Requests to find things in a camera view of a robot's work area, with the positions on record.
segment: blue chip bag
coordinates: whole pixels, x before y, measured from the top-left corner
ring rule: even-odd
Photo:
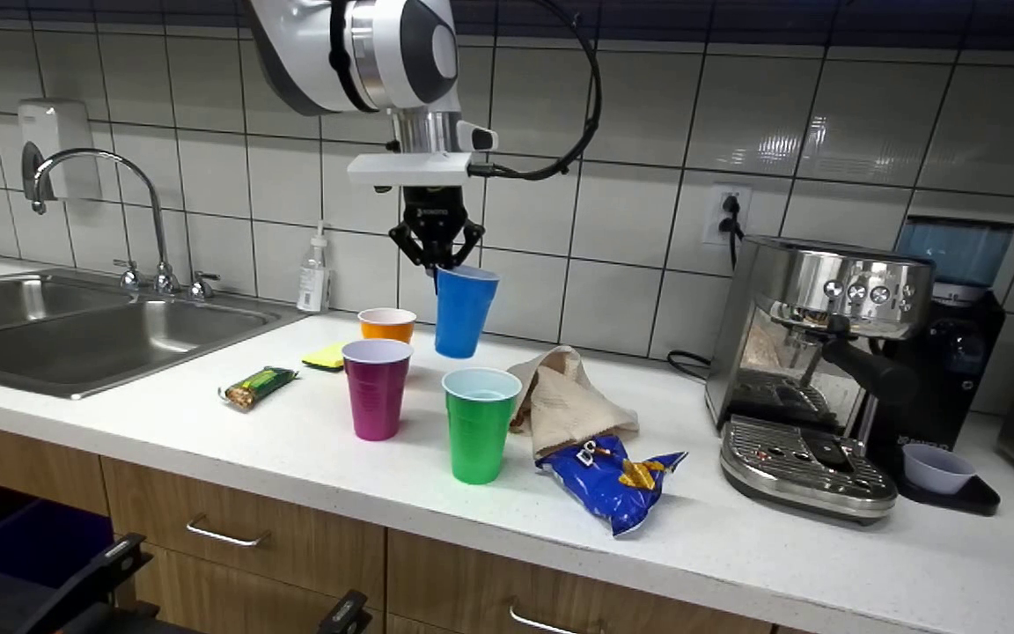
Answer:
[[[603,432],[573,447],[559,447],[540,459],[563,489],[570,489],[586,509],[603,519],[613,536],[641,529],[664,496],[664,478],[678,471],[686,451],[630,460],[619,438]]]

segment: espresso machine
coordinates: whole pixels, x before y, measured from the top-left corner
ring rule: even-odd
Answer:
[[[868,460],[870,421],[916,380],[881,353],[919,332],[929,290],[929,260],[743,241],[709,370],[722,471],[754,496],[884,519],[896,482]]]

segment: green cup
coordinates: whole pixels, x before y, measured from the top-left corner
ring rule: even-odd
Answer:
[[[452,475],[462,482],[493,482],[505,471],[506,421],[522,392],[518,378],[501,370],[452,370],[439,386]]]

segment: drawer handle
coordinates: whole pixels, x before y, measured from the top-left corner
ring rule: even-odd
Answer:
[[[573,634],[573,629],[567,629],[567,626],[555,626],[555,622],[546,622],[546,620],[533,620],[533,617],[518,612],[515,607],[506,607],[506,617],[512,617],[515,622],[522,622],[522,626],[533,626],[533,629]]]
[[[202,536],[202,540],[211,540],[211,541],[226,541],[226,546],[232,546],[232,548],[256,548],[256,546],[266,541],[266,540],[226,536],[226,533],[206,529],[206,526],[197,526],[197,522],[206,522],[206,519],[197,514],[193,522],[187,522],[187,533],[191,533],[191,536]]]

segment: bottle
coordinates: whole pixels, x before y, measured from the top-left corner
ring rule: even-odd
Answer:
[[[312,235],[312,251],[305,258],[301,269],[301,296],[296,296],[296,311],[305,312],[324,312],[328,311],[328,235],[324,235],[324,223],[317,224],[317,235]]]

